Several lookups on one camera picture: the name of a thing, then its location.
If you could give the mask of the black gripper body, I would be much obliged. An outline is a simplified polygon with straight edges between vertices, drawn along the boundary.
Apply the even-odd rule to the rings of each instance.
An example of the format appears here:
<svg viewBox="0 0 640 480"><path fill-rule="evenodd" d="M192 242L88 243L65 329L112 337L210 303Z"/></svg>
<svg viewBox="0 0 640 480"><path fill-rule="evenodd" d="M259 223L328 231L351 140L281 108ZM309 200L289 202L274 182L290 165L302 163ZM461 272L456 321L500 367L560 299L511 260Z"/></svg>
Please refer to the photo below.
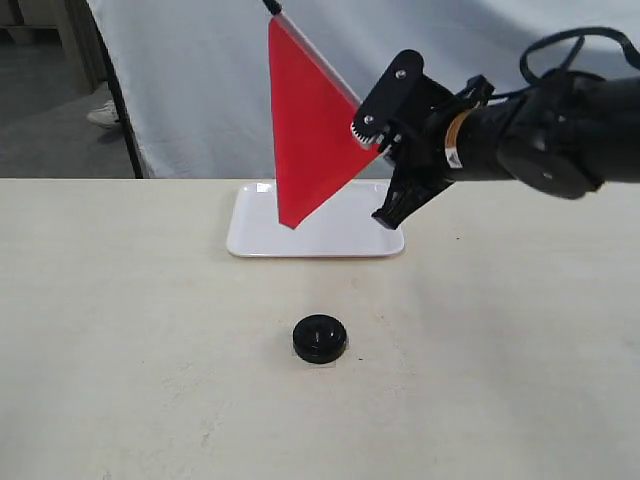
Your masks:
<svg viewBox="0 0 640 480"><path fill-rule="evenodd" d="M445 137L456 116L473 107L473 81L452 92L424 73L423 56L398 53L358 108L354 138L393 166L391 184L437 188L471 180L473 164L449 160Z"/></svg>

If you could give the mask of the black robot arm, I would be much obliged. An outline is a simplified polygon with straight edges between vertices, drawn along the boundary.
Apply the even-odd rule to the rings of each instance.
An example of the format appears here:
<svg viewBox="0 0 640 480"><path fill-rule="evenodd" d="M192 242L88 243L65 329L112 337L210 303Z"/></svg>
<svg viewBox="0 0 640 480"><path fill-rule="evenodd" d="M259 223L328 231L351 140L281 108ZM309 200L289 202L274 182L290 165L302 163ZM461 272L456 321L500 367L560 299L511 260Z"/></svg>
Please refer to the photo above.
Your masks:
<svg viewBox="0 0 640 480"><path fill-rule="evenodd" d="M639 179L639 82L559 67L498 95L483 76L453 93L400 52L356 111L351 132L393 175L374 218L396 229L457 182L517 180L577 200Z"/></svg>

